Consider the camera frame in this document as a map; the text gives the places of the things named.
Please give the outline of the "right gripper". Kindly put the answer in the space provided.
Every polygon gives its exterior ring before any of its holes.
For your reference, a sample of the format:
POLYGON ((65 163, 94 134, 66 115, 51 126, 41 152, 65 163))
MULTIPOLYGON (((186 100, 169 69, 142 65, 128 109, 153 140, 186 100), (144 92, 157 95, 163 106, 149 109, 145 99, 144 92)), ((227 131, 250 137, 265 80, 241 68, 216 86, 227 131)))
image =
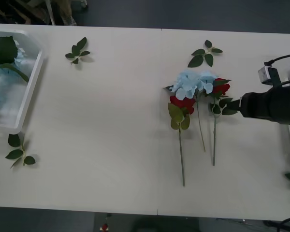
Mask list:
POLYGON ((227 109, 240 109, 243 117, 247 118, 270 118, 268 102, 270 93, 246 93, 240 100, 226 104, 227 109))

